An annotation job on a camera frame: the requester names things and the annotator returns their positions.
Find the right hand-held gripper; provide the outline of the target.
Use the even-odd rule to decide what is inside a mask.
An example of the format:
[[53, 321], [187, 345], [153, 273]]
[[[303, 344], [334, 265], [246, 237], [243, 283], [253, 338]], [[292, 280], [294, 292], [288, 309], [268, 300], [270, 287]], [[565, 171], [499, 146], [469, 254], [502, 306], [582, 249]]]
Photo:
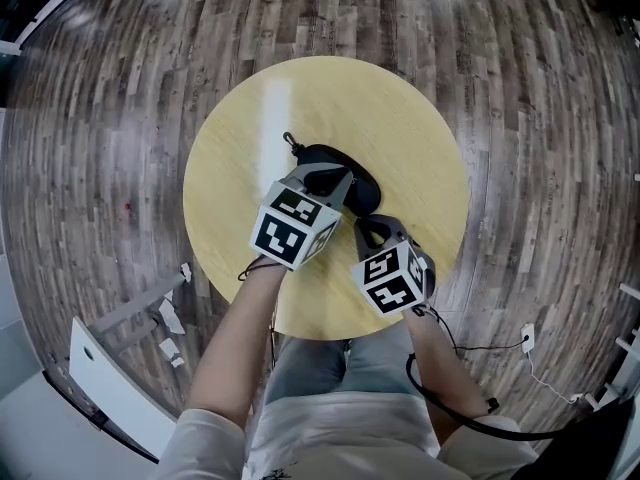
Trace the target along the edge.
[[[358, 259], [352, 278], [370, 306], [391, 316], [423, 305], [435, 290], [435, 263], [395, 217], [372, 214], [354, 223]], [[380, 251], [380, 244], [391, 244]]]

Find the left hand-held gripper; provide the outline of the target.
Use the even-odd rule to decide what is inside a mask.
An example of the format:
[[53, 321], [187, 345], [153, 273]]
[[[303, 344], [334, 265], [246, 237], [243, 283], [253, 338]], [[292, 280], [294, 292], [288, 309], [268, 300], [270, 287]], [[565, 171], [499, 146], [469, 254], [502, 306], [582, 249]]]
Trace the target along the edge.
[[339, 164], [297, 165], [271, 185], [249, 246], [290, 270], [298, 269], [319, 254], [336, 231], [353, 180], [351, 170]]

